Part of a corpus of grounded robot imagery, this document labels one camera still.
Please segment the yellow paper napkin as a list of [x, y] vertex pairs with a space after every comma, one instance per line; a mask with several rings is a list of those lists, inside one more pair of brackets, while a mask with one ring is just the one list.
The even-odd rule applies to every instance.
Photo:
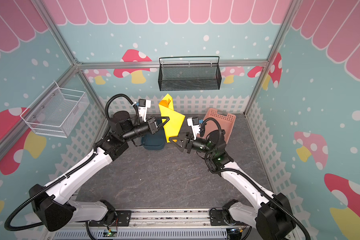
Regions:
[[177, 137], [185, 120], [185, 115], [180, 114], [174, 109], [174, 102], [171, 95], [167, 94], [159, 103], [162, 117], [169, 117], [170, 120], [164, 125], [167, 143], [170, 137]]

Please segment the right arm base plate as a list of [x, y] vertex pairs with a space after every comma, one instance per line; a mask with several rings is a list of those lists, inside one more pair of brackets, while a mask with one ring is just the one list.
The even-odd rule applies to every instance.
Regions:
[[211, 226], [246, 226], [247, 224], [235, 221], [228, 211], [211, 208], [209, 210]]

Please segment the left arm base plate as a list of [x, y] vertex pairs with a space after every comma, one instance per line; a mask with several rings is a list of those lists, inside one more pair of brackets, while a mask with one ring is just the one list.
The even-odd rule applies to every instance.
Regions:
[[114, 215], [101, 221], [90, 221], [90, 227], [128, 227], [132, 218], [132, 211], [116, 210]]

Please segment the dark teal plastic tub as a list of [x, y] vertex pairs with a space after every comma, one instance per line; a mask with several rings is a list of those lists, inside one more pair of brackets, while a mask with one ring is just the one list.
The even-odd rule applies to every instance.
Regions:
[[157, 133], [143, 136], [141, 139], [142, 146], [146, 150], [159, 151], [162, 150], [166, 144], [166, 136], [163, 128], [159, 129]]

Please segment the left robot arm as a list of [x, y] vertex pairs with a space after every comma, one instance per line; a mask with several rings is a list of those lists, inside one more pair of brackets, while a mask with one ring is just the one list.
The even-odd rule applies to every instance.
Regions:
[[[127, 111], [109, 114], [111, 103], [117, 98], [126, 99], [134, 108], [136, 121], [133, 123]], [[133, 102], [125, 94], [112, 96], [105, 105], [107, 133], [96, 143], [93, 149], [76, 165], [48, 184], [34, 185], [30, 189], [30, 197], [17, 207], [7, 218], [4, 228], [7, 231], [22, 231], [39, 226], [45, 226], [54, 232], [69, 223], [97, 221], [109, 226], [114, 224], [118, 215], [116, 209], [108, 201], [77, 202], [71, 200], [72, 195], [92, 176], [120, 157], [129, 147], [129, 142], [149, 133], [155, 134], [170, 121], [169, 117], [151, 117], [141, 119], [139, 103]], [[34, 213], [40, 219], [39, 223], [12, 226], [15, 216], [31, 204]]]

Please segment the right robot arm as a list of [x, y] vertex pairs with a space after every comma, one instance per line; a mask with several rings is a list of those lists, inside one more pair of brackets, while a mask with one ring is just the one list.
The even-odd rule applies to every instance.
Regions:
[[191, 133], [180, 133], [170, 137], [170, 143], [181, 151], [192, 150], [203, 153], [208, 171], [231, 183], [251, 203], [247, 207], [232, 200], [223, 207], [228, 225], [244, 223], [256, 229], [264, 240], [284, 240], [295, 228], [304, 237], [311, 236], [306, 227], [293, 215], [288, 198], [267, 190], [247, 175], [226, 151], [225, 130], [214, 118], [202, 122], [198, 118], [188, 118]]

